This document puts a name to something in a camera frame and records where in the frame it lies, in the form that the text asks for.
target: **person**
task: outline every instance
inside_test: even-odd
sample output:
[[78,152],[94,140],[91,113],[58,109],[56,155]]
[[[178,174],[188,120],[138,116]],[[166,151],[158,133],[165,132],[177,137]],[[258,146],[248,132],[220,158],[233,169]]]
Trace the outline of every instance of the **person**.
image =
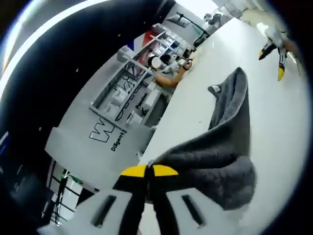
[[[175,88],[182,80],[183,75],[192,67],[192,60],[187,60],[182,66],[179,66],[176,60],[167,56],[163,56],[161,59],[157,56],[152,56],[148,59],[148,65],[156,70],[154,74],[155,81],[164,88]],[[167,67],[163,70],[160,69],[161,62]]]

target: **person's arm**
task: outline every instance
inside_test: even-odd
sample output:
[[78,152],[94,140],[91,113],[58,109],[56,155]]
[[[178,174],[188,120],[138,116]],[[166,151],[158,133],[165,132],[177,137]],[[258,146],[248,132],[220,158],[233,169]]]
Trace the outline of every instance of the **person's arm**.
[[163,87],[176,87],[178,83],[181,81],[185,72],[191,68],[191,65],[192,65],[191,60],[187,61],[185,65],[180,68],[178,74],[172,80],[162,76],[161,74],[155,75],[155,80],[159,85]]

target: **white table surface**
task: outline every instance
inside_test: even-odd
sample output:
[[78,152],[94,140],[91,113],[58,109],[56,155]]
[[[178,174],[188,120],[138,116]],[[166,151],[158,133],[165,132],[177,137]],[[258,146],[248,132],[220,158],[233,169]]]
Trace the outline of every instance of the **white table surface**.
[[[299,76],[288,57],[285,76],[278,82],[278,52],[258,60],[266,41],[238,19],[209,37],[196,51],[193,68],[177,86],[139,163],[206,132],[215,107],[207,87],[241,67],[248,78],[250,157],[257,172],[256,191],[241,223],[256,231],[274,219],[293,192],[306,158],[311,118],[306,76]],[[151,220],[143,218],[140,229],[151,234],[151,226]]]

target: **person's hand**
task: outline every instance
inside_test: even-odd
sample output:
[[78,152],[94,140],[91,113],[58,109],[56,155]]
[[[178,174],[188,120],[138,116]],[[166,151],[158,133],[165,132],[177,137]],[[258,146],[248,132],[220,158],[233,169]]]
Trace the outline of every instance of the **person's hand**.
[[190,70],[191,66],[192,66],[192,60],[189,59],[189,60],[187,60],[187,62],[186,62],[182,67],[183,67],[185,70]]

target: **gray towel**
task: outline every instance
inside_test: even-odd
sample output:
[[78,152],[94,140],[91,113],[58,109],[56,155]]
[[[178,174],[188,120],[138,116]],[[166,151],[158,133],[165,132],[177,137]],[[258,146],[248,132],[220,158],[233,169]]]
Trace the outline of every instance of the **gray towel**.
[[224,210],[234,210],[251,201],[256,182],[248,157],[246,75],[237,68],[223,83],[208,90],[216,97],[208,131],[169,149],[153,164],[172,167],[187,187],[197,188]]

